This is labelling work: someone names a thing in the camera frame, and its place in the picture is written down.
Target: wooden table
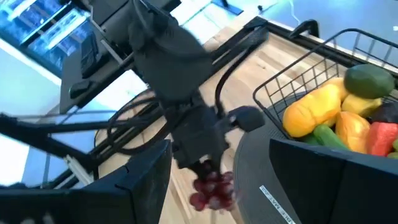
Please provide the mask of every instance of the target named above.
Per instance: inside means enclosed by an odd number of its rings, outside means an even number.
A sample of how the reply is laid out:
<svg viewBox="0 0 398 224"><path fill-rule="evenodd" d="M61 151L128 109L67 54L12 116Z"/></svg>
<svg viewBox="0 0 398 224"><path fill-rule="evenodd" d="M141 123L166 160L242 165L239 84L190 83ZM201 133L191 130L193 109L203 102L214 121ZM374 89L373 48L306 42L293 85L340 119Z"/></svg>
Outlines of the wooden table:
<svg viewBox="0 0 398 224"><path fill-rule="evenodd" d="M205 44L205 47L213 49L214 46L220 46L233 34L237 33L243 27L243 25L249 22L254 16L256 15L245 12L242 13L229 26L225 27L213 38L211 38ZM278 24L276 22L273 23L291 29L283 24ZM317 39L316 37L310 38L322 42L322 40ZM256 105L252 99L252 93L254 89L307 52L308 50L299 47L288 40L285 40L275 34L270 34L269 40L256 52L254 52L226 82L221 94L221 99L225 108L227 110L232 110L242 105ZM298 91L304 91L305 88L302 86L303 83L308 82L308 80L313 78L313 70L308 72L305 71L322 60L323 57L317 54L311 54L310 57L307 57L304 61L298 63L295 67L278 78L279 85L281 86L291 82L291 84L287 85L282 92L277 92L272 99L270 99L265 89L263 89L257 94L257 99L259 99L264 106L269 106L271 105L271 100L276 102L282 97L282 93L284 95L291 93L292 86L294 86L294 88ZM346 69L345 67L335 65L334 62L328 60L324 62L328 67L331 67L328 69L329 74L335 74L337 73L337 70L343 74ZM220 76L225 72L227 67L219 71L200 87L200 91L205 101L209 105L214 104L215 87L220 79ZM324 68L324 64L316 66L315 72L321 73ZM297 78L303 72L305 72L303 76L304 80L303 78ZM323 82L325 79L326 75L320 75L317 78L317 82ZM314 88L315 81L313 80L308 82L305 86L308 89ZM267 85L267 88L270 93L273 93L278 90L278 84L276 81L271 82ZM142 109L142 107L143 106L129 111L121 116L120 119L126 119L128 117L134 116L140 109ZM130 141L126 147L139 146L146 142L159 130L164 123L165 119L160 118L145 131L143 131L138 137ZM232 170L235 149L238 146L242 134L242 131L235 130L227 135L227 139L231 143L231 148L228 149L224 154L222 166L223 170ZM97 142L103 141L105 137L106 133L101 130L98 135ZM115 154L99 167L99 176L102 177L112 172L121 165L125 164L128 159L128 156ZM196 212L188 203L189 195L194 192L192 187L194 178L195 174L193 172L188 169L180 170L177 168L175 161L172 162L169 189L167 191L163 212L160 218L161 224L210 223L209 210L206 210L205 212ZM217 215L217 223L243 223L243 221L239 212L235 210L231 213Z"/></svg>

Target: grapes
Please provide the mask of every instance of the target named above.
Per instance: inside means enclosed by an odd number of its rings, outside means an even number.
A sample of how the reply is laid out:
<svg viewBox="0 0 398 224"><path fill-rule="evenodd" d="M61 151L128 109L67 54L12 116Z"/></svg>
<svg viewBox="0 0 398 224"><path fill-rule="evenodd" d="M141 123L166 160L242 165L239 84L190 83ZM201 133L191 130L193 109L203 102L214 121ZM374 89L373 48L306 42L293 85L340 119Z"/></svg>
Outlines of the grapes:
<svg viewBox="0 0 398 224"><path fill-rule="evenodd" d="M235 192L233 173L226 172L219 175L217 172L210 172L205 181L196 179L193 181L193 188L197 191L190 196L190 204L196 211L202 211L206 205L213 210L225 209L231 211L234 209Z"/></svg>
<svg viewBox="0 0 398 224"><path fill-rule="evenodd" d="M207 195L213 195L213 193L215 192L216 188L217 188L218 183L216 182L207 182L205 184L205 187L203 188L203 193L207 194Z"/></svg>
<svg viewBox="0 0 398 224"><path fill-rule="evenodd" d="M193 188L197 191L197 192L201 192L203 190L203 188L205 187L205 184L199 180L196 179L193 181Z"/></svg>
<svg viewBox="0 0 398 224"><path fill-rule="evenodd" d="M234 174L231 171L226 172L221 176L224 183L229 183L234 179Z"/></svg>
<svg viewBox="0 0 398 224"><path fill-rule="evenodd" d="M217 172L211 172L207 175L206 177L207 181L217 181L218 180L218 174Z"/></svg>
<svg viewBox="0 0 398 224"><path fill-rule="evenodd" d="M232 198L234 186L230 183L221 183L217 186L217 192L226 198Z"/></svg>
<svg viewBox="0 0 398 224"><path fill-rule="evenodd" d="M209 208L213 209L213 210L219 210L221 208L223 208L221 206L221 199L217 196L212 196L209 199Z"/></svg>

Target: yellow squash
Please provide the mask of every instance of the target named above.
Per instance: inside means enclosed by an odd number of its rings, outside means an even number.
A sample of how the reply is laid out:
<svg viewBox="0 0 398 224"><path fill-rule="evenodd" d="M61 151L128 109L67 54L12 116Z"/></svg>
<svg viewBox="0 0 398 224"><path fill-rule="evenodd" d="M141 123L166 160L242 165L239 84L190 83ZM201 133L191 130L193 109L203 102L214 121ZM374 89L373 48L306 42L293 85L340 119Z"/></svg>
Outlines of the yellow squash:
<svg viewBox="0 0 398 224"><path fill-rule="evenodd" d="M335 125L336 119L337 119L337 117L334 116L334 117L330 118L329 120L323 122L323 124L325 124L325 125L327 125L329 128L331 128L331 127L333 127L333 125Z"/></svg>
<svg viewBox="0 0 398 224"><path fill-rule="evenodd" d="M332 85L335 85L338 87L341 101L343 101L348 96L349 93L346 90L346 88L344 87L344 78L341 78L341 77L331 78L331 79L327 80L324 84L322 84L322 86L329 85L329 84L332 84Z"/></svg>
<svg viewBox="0 0 398 224"><path fill-rule="evenodd" d="M337 116L336 135L352 151L366 154L370 124L358 114L342 111Z"/></svg>
<svg viewBox="0 0 398 224"><path fill-rule="evenodd" d="M381 98L377 99L364 99L349 94L344 100L341 110L356 113L365 118L369 116L376 108L382 104Z"/></svg>
<svg viewBox="0 0 398 224"><path fill-rule="evenodd" d="M291 104L284 112L285 130L299 138L310 134L318 124L333 119L340 112L339 92L337 86L326 85Z"/></svg>

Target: green cucumber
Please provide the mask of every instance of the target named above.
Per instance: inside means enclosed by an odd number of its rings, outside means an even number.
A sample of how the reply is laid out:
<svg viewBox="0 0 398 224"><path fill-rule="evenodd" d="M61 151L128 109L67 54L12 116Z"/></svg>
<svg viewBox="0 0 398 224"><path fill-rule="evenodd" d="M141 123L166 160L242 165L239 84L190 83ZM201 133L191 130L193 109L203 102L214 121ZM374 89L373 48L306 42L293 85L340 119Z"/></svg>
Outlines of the green cucumber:
<svg viewBox="0 0 398 224"><path fill-rule="evenodd" d="M310 133L302 138L300 138L299 140L300 142L305 142L308 143L310 145L313 146L320 146L321 144L319 144L318 140L316 139L316 137L313 135L313 133Z"/></svg>
<svg viewBox="0 0 398 224"><path fill-rule="evenodd" d="M395 79L386 69L371 64L353 66L344 77L346 90L365 99L387 96L394 86Z"/></svg>
<svg viewBox="0 0 398 224"><path fill-rule="evenodd" d="M318 125L313 130L313 135L322 146L334 147L337 149L349 150L341 139L325 124Z"/></svg>

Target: red pepper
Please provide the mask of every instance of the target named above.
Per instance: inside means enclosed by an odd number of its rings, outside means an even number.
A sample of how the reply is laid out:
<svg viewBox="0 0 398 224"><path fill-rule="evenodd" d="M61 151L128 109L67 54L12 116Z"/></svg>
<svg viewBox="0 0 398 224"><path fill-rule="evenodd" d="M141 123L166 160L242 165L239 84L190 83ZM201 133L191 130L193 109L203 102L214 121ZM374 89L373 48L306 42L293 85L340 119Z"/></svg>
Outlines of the red pepper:
<svg viewBox="0 0 398 224"><path fill-rule="evenodd" d="M398 124L374 122L368 132L366 148L369 154L387 156L398 136Z"/></svg>

